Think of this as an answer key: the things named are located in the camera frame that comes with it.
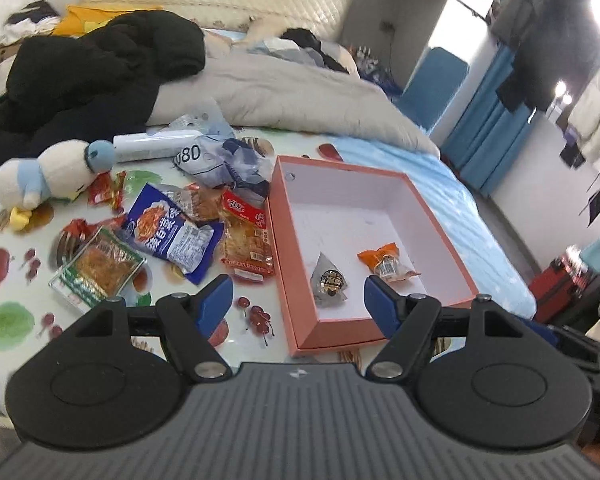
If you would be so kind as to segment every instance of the box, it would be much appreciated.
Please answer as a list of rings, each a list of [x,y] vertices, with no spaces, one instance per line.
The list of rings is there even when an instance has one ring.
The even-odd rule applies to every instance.
[[[339,351],[382,341],[366,311],[368,267],[357,254],[396,242],[421,276],[392,284],[443,306],[478,290],[432,211],[402,173],[341,162],[279,156],[268,201],[278,292],[292,355]],[[320,252],[344,275],[347,299],[318,308],[310,286]]]

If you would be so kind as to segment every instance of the blue chair backrest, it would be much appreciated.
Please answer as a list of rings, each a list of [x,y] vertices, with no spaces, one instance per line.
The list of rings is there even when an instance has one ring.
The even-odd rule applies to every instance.
[[[469,65],[439,46],[427,52],[395,102],[404,115],[430,134],[469,72]]]

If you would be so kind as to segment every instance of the printed number 080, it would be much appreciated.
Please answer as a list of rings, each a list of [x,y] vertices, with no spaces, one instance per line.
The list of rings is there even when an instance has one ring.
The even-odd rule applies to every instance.
[[[189,162],[190,160],[198,160],[200,158],[200,147],[194,144],[190,148],[184,148],[176,155],[176,164],[181,162]]]

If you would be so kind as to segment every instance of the curtain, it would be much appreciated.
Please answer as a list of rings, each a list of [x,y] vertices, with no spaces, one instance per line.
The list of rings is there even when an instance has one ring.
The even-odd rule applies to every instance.
[[[514,56],[509,47],[499,48],[474,98],[441,148],[460,172],[461,180],[485,197],[509,171],[531,128],[527,106],[520,105],[512,114],[496,95],[496,89],[512,72]]]

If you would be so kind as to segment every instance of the plush toy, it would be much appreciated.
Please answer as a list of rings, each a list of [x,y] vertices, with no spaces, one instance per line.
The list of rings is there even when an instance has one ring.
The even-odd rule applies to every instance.
[[[38,158],[7,160],[0,167],[0,204],[11,212],[11,226],[23,229],[31,211],[48,198],[74,200],[114,160],[113,144],[107,140],[64,140]]]

